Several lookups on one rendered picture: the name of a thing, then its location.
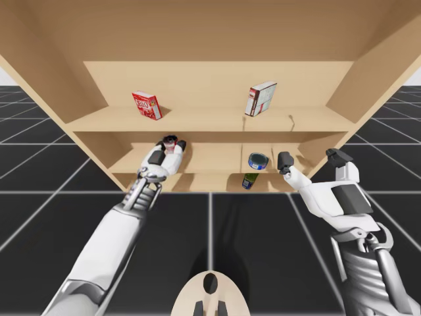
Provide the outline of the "pale wooden shelf unit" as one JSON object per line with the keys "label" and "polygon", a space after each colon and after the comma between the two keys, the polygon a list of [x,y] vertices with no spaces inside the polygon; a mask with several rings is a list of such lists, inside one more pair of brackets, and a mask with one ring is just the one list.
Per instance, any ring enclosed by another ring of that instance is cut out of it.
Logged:
{"label": "pale wooden shelf unit", "polygon": [[[289,191],[421,67],[421,0],[0,0],[0,67],[120,188],[158,140],[187,142],[167,192]],[[249,90],[277,83],[245,114]],[[160,120],[133,92],[155,95]]]}

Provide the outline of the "red and white can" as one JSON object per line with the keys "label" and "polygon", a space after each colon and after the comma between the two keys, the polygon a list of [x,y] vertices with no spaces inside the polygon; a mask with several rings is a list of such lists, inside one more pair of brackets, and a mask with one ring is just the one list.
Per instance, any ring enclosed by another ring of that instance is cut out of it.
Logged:
{"label": "red and white can", "polygon": [[178,137],[175,135],[167,135],[162,139],[167,154],[172,154],[175,150]]}

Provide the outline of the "tan robot part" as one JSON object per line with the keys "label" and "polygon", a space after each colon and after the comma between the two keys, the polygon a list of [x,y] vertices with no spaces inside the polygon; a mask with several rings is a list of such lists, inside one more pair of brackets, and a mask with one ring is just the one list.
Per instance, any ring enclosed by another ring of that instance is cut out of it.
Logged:
{"label": "tan robot part", "polygon": [[251,316],[237,285],[217,271],[192,277],[182,288],[170,316]]}

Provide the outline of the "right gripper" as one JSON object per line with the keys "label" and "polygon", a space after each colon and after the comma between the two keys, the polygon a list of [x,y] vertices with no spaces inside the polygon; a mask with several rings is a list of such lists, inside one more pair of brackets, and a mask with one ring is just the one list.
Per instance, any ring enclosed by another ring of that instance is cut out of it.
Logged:
{"label": "right gripper", "polygon": [[337,181],[313,183],[294,167],[294,158],[288,151],[279,152],[277,169],[284,180],[300,193],[309,212],[324,219],[338,232],[352,228],[365,232],[379,231],[380,227],[370,216],[371,205],[357,185],[360,174],[353,158],[336,148],[327,149],[326,156],[335,167]]}

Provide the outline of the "red and white carton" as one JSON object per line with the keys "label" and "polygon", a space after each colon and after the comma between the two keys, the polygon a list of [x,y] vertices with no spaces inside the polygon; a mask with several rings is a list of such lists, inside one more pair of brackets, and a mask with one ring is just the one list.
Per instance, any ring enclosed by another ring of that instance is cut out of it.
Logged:
{"label": "red and white carton", "polygon": [[269,108],[276,86],[276,82],[268,81],[251,87],[245,114],[250,117],[255,117],[266,111]]}

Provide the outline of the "blue flat can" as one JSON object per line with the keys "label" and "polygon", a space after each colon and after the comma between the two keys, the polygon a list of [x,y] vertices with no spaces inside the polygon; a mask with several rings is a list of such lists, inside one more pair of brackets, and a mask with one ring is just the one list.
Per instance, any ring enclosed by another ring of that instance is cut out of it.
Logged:
{"label": "blue flat can", "polygon": [[251,153],[248,158],[248,165],[255,170],[264,170],[268,162],[269,158],[262,153]]}

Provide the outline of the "green and blue rectangular can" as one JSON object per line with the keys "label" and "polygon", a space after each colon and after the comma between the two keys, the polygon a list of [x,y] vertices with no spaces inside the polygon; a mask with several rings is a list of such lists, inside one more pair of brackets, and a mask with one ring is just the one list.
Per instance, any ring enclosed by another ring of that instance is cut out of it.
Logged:
{"label": "green and blue rectangular can", "polygon": [[242,187],[246,190],[250,190],[254,183],[256,182],[256,179],[258,178],[259,173],[246,173],[243,177]]}

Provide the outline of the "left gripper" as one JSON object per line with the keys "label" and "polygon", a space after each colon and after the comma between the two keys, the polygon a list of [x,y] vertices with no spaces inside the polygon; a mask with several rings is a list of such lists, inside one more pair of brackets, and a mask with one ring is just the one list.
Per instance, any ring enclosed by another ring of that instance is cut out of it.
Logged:
{"label": "left gripper", "polygon": [[161,140],[145,156],[137,175],[149,179],[166,180],[169,176],[177,173],[186,149],[187,142],[177,140],[172,154],[166,153],[166,146]]}

